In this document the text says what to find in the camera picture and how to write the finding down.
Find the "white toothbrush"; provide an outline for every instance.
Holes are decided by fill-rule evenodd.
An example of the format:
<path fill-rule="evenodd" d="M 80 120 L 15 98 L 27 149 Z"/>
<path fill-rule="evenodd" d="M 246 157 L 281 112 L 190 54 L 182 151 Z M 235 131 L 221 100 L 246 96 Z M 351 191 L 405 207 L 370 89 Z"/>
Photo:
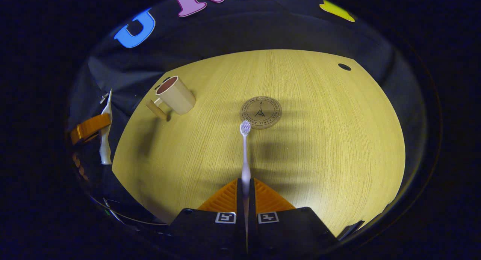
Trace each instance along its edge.
<path fill-rule="evenodd" d="M 247 135 L 251 131 L 251 123 L 245 120 L 240 124 L 240 133 L 244 138 L 244 163 L 242 164 L 242 194 L 244 198 L 249 197 L 249 182 L 251 181 L 251 169 L 249 168 L 249 163 L 247 162 Z"/>
<path fill-rule="evenodd" d="M 251 132 L 251 123 L 247 120 L 240 124 L 240 133 L 244 138 L 244 163 L 242 164 L 242 194 L 244 203 L 244 218 L 245 218 L 245 232 L 247 234 L 247 225 L 249 217 L 249 183 L 251 181 L 251 169 L 249 168 L 249 163 L 247 162 L 247 135 Z"/>

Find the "wooden table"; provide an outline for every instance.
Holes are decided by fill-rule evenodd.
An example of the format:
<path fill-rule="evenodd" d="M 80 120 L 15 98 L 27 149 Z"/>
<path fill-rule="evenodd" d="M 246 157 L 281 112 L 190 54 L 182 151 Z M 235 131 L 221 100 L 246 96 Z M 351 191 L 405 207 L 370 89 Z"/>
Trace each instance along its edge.
<path fill-rule="evenodd" d="M 145 103 L 175 75 L 197 102 L 185 115 L 160 120 Z M 311 207 L 335 236 L 369 222 L 395 198 L 405 154 L 394 109 L 356 61 L 314 51 L 232 53 L 165 73 L 130 118 L 113 172 L 141 205 L 172 222 L 241 176 L 239 112 L 260 95 L 278 100 L 282 117 L 249 134 L 252 177 L 295 207 Z"/>

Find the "beige mug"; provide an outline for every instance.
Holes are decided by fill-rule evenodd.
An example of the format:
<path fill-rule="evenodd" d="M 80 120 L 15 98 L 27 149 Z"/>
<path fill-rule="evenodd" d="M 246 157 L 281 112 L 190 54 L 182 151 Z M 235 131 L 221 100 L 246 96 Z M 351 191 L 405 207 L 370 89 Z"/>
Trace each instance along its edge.
<path fill-rule="evenodd" d="M 170 77 L 164 81 L 155 91 L 158 99 L 154 102 L 151 100 L 147 106 L 158 117 L 167 119 L 167 115 L 159 108 L 162 102 L 172 108 L 179 115 L 188 113 L 195 105 L 195 97 L 185 86 L 178 76 Z"/>

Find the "blue letter u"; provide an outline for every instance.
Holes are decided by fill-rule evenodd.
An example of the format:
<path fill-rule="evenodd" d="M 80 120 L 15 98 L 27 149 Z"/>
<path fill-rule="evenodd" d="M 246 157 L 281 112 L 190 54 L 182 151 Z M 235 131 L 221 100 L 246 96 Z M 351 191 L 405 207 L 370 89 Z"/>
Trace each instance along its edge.
<path fill-rule="evenodd" d="M 133 48 L 146 40 L 155 27 L 155 19 L 152 17 L 152 15 L 150 15 L 149 10 L 151 10 L 151 8 L 138 14 L 132 20 L 138 20 L 143 27 L 142 31 L 138 35 L 131 35 L 130 32 L 127 30 L 127 27 L 129 27 L 129 25 L 125 25 L 117 32 L 117 34 L 115 34 L 115 37 L 113 37 L 113 39 L 117 39 L 120 44 L 122 44 L 126 48 Z"/>

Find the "coaster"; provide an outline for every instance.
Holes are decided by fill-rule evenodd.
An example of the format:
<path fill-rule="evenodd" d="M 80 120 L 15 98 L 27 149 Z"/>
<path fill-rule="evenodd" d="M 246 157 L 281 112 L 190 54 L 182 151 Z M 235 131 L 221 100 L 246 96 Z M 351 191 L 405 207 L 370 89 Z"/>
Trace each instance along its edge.
<path fill-rule="evenodd" d="M 251 128 L 263 130 L 272 127 L 282 115 L 280 103 L 268 96 L 256 96 L 244 103 L 240 119 L 251 123 Z"/>

